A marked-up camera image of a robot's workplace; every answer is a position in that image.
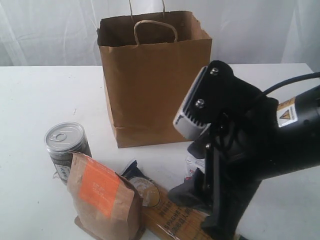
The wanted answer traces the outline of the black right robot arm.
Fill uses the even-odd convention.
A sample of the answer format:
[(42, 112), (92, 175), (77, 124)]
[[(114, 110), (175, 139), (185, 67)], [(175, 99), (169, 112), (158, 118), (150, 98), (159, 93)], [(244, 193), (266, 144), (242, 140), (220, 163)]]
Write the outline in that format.
[(223, 115), (188, 151), (205, 163), (192, 177), (192, 193), (208, 212), (201, 228), (230, 240), (263, 180), (320, 164), (320, 89), (282, 103), (263, 95), (241, 120)]

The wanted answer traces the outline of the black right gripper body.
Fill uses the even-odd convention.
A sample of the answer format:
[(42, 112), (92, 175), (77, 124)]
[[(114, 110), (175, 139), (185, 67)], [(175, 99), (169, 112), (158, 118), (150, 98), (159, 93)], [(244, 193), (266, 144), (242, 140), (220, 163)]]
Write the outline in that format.
[(210, 215), (203, 229), (236, 229), (261, 183), (252, 167), (270, 146), (277, 106), (276, 99), (266, 97), (241, 115), (222, 113), (209, 127), (201, 190)]

